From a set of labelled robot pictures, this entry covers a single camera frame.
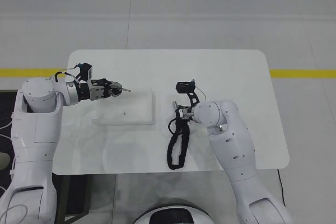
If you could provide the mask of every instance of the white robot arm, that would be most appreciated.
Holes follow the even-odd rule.
[[[228,175],[236,198],[241,224],[290,224],[286,207],[276,200],[257,176],[255,149],[248,128],[230,100],[199,102],[195,82],[178,82],[176,89],[187,94],[191,106],[175,108],[182,119],[193,120],[208,130],[208,138],[219,163]],[[221,125],[227,124],[227,130]]]
[[[92,66],[87,63],[76,67],[80,73],[72,82],[58,82],[58,72],[55,80],[31,78],[17,92],[11,128],[16,162],[12,182],[0,198],[0,224],[17,224],[24,217],[22,223],[54,223],[57,194],[52,162],[63,106],[116,97],[126,90],[117,82],[92,80]]]

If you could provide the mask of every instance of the gray floor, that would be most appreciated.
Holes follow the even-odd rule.
[[[336,69],[336,0],[0,1],[0,67],[65,67],[77,49],[259,49],[270,69]],[[22,80],[0,79],[0,88]],[[336,223],[336,80],[273,79],[290,164],[281,170],[296,223]],[[260,170],[281,197],[276,170]],[[95,177],[80,223],[130,223],[164,198],[237,223],[223,172]]]

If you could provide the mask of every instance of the yellow line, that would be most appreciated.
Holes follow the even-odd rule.
[[[271,69],[272,78],[336,78],[336,70],[282,70]]]
[[[50,77],[60,68],[1,69],[0,78]],[[336,78],[336,70],[272,69],[272,78]]]
[[[0,78],[50,77],[60,68],[1,69]]]

